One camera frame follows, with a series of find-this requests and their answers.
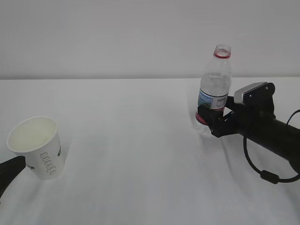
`cable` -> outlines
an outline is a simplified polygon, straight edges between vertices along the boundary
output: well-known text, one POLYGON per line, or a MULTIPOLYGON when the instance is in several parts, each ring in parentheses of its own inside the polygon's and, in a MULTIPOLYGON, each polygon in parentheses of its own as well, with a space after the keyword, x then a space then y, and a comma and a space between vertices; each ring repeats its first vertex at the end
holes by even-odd
MULTIPOLYGON (((287 121, 286 123, 286 129, 288 129, 288 124, 290 122, 290 120, 292 119, 292 117, 297 114, 297 113, 300 113, 300 109, 295 111, 289 118, 289 120, 287 121)), ((244 138, 243 138, 243 146, 244 146, 244 153, 245 153, 245 157, 246 157, 246 160, 248 161, 249 165, 252 167, 252 169, 257 172, 262 179, 266 180, 266 181, 269 181, 273 184, 277 184, 277 183, 292 183, 292 182, 295 182, 297 180, 300 179, 300 174, 292 177, 292 178, 288 178, 288 179, 280 179, 278 175, 274 174, 274 173, 271 173, 269 171, 266 171, 266 170, 262 170, 260 171, 254 164, 253 162, 251 161, 250 157, 249 157, 249 154, 248 154, 248 149, 247 149, 247 135, 248 135, 248 131, 249 131, 249 128, 250 128, 250 124, 251 124, 251 118, 249 119, 249 124, 246 128, 246 131, 244 133, 244 138)))

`white wall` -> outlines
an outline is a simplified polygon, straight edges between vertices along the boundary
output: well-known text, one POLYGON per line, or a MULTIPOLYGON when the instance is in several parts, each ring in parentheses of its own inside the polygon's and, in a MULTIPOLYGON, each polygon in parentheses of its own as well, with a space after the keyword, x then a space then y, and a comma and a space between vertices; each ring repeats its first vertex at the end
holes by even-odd
POLYGON ((1 0, 0 78, 300 75, 299 0, 1 0))

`paper cup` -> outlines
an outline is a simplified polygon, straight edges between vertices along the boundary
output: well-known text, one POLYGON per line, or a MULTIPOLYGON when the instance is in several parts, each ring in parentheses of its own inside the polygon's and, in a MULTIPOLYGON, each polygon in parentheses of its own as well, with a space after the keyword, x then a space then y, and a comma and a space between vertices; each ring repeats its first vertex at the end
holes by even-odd
POLYGON ((51 180, 63 170, 58 126, 49 117, 33 117, 18 124, 8 135, 7 147, 17 156, 25 156, 26 165, 42 180, 51 180))

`white tablecloth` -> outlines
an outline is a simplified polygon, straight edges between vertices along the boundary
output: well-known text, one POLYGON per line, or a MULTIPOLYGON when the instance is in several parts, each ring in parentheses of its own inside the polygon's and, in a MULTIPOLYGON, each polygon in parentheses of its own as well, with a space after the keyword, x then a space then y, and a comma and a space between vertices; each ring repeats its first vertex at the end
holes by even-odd
MULTIPOLYGON (((236 78, 276 86, 275 114, 300 108, 300 78, 236 78)), ((193 127, 199 79, 0 81, 0 162, 9 131, 54 118, 66 164, 54 180, 25 168, 1 198, 1 225, 297 225, 300 182, 273 185, 246 162, 240 135, 205 139, 193 127)), ((300 127, 297 116, 291 121, 300 127)), ((295 175, 248 142, 260 168, 295 175)))

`transparent bottle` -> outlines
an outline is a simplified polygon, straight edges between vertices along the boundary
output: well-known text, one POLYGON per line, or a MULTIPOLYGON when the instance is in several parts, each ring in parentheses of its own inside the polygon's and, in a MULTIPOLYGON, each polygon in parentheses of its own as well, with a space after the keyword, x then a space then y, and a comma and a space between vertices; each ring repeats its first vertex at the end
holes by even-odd
MULTIPOLYGON (((229 58, 231 48, 228 45, 217 45, 214 57, 209 61, 201 79, 198 106, 209 110, 223 111, 231 86, 232 73, 229 58)), ((195 128, 205 137, 214 137, 205 120, 197 113, 195 128)))

